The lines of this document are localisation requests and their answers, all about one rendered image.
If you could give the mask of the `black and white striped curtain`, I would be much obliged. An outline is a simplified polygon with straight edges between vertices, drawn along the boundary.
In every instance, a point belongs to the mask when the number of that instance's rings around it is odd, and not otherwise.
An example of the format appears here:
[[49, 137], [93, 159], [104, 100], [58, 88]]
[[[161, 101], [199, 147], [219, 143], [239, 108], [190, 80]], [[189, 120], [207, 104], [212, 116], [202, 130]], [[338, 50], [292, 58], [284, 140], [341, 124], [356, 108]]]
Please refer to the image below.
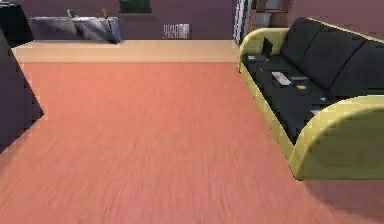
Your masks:
[[233, 26], [233, 40], [240, 46], [247, 34], [249, 16], [253, 0], [236, 0]]

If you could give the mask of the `white remote control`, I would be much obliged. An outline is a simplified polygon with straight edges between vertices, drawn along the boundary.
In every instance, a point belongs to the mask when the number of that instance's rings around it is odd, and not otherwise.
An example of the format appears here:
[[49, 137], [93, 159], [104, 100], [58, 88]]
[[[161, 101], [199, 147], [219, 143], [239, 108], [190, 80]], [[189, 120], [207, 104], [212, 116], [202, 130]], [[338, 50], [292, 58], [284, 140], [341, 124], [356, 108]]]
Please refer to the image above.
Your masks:
[[289, 86], [291, 84], [291, 81], [281, 72], [273, 72], [272, 75], [283, 86]]

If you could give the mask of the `yellow sofa with black cushions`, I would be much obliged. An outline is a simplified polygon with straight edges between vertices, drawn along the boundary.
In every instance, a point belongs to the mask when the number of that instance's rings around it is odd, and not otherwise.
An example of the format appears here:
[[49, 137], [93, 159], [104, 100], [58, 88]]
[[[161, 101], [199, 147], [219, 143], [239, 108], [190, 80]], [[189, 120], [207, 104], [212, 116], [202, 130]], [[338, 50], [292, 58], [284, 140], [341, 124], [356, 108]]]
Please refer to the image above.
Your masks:
[[[298, 18], [250, 32], [238, 70], [295, 179], [384, 180], [383, 40]], [[308, 80], [283, 86], [273, 72]]]

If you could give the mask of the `dark framed window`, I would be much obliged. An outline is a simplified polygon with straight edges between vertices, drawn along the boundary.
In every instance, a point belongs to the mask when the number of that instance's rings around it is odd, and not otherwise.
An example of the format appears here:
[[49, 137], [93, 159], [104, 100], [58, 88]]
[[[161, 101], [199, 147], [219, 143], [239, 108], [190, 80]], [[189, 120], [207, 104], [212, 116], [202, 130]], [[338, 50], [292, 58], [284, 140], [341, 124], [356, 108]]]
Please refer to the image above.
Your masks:
[[121, 13], [151, 13], [151, 0], [119, 0]]

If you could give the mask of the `dark purple cabinet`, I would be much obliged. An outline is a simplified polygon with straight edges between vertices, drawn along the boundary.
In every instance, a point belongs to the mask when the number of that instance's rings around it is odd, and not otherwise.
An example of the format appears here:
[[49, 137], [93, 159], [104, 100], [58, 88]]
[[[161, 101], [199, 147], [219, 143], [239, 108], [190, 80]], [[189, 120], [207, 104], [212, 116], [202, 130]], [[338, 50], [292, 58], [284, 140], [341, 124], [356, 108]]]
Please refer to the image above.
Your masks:
[[0, 30], [0, 154], [44, 112]]

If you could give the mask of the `brown wooden shelf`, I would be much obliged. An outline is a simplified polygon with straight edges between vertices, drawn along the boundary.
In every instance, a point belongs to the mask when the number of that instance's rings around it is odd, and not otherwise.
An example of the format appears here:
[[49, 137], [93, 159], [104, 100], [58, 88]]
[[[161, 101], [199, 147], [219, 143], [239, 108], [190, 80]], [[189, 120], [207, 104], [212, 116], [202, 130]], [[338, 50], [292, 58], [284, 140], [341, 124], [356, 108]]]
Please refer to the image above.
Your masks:
[[288, 4], [289, 0], [252, 0], [248, 31], [286, 27]]

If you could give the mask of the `black corner furniture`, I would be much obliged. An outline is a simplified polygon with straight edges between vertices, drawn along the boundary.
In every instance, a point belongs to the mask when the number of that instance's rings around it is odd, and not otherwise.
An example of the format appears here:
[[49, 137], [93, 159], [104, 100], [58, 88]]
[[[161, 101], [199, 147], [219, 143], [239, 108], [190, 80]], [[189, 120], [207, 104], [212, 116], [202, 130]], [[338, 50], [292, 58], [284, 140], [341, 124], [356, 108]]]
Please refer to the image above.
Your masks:
[[0, 2], [0, 30], [11, 48], [34, 40], [22, 6], [15, 2]]

